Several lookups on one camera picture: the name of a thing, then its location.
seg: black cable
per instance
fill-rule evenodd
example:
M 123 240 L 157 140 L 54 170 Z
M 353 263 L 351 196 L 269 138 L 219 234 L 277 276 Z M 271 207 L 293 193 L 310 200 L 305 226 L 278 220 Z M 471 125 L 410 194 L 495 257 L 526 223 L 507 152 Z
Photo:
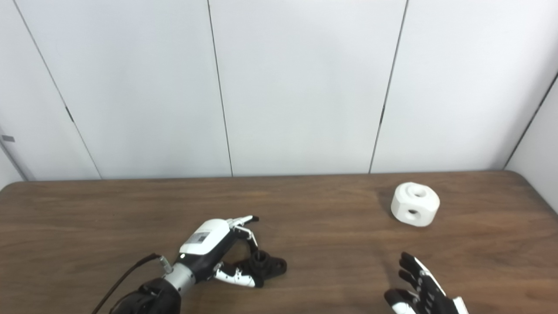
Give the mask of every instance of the black cable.
M 151 253 L 148 256 L 145 256 L 144 258 L 142 258 L 141 260 L 139 260 L 137 263 L 135 263 L 134 266 L 130 267 L 130 269 L 128 269 L 127 272 L 125 272 L 120 279 L 118 279 L 118 281 L 116 281 L 116 283 L 112 286 L 112 288 L 107 292 L 107 294 L 103 297 L 103 299 L 101 300 L 101 302 L 99 302 L 99 304 L 97 305 L 97 307 L 93 310 L 93 312 L 91 314 L 97 314 L 97 312 L 99 312 L 99 310 L 101 309 L 101 307 L 103 306 L 103 304 L 107 301 L 107 299 L 110 297 L 110 295 L 116 290 L 116 288 L 118 288 L 118 286 L 124 281 L 124 279 L 126 279 L 126 277 L 128 277 L 128 275 L 130 275 L 134 270 L 136 270 L 136 268 L 140 267 L 141 265 L 147 263 L 150 260 L 154 260 L 157 258 L 160 258 L 161 256 L 155 253 Z

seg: metal connector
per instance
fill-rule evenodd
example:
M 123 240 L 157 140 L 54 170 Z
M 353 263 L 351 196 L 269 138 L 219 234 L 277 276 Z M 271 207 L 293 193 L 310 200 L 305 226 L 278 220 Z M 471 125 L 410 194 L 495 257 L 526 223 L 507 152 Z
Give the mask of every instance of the metal connector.
M 170 274 L 173 271 L 173 268 L 171 266 L 171 263 L 169 263 L 169 261 L 166 259 L 166 257 L 161 256 L 159 258 L 159 263 L 161 263 L 161 266 L 163 266 L 163 269 L 165 270 L 165 273 Z

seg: white wall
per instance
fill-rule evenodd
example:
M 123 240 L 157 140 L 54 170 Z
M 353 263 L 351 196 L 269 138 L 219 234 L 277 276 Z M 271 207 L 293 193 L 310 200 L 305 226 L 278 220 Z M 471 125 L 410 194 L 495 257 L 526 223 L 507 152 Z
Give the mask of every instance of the white wall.
M 558 212 L 558 83 L 554 83 L 506 170 L 523 175 Z
M 101 176 L 230 176 L 206 0 L 17 0 Z
M 0 134 L 32 180 L 502 169 L 558 71 L 554 0 L 410 0 L 385 107 L 405 0 L 16 1 L 48 68 L 0 0 Z
M 404 0 L 210 0 L 234 175 L 366 173 Z
M 0 134 L 30 180 L 98 179 L 95 166 L 11 0 L 0 0 Z
M 21 180 L 20 174 L 0 147 L 0 191 L 8 184 Z
M 409 1 L 372 172 L 502 169 L 558 71 L 558 1 Z

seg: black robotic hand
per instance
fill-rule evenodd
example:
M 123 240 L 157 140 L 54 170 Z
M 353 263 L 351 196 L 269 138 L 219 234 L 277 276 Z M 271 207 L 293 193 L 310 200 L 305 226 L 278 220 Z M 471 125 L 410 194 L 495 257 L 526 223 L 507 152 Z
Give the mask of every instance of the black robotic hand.
M 409 282 L 416 293 L 390 289 L 384 297 L 396 314 L 468 314 L 461 297 L 450 299 L 430 271 L 414 256 L 403 252 L 399 277 Z

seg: white block with hole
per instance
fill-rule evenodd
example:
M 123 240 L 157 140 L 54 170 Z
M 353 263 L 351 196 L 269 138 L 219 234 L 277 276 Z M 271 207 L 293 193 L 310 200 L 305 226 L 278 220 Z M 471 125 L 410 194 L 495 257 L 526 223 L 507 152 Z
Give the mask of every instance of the white block with hole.
M 395 189 L 391 211 L 399 221 L 416 227 L 426 227 L 440 207 L 440 198 L 426 185 L 406 182 Z

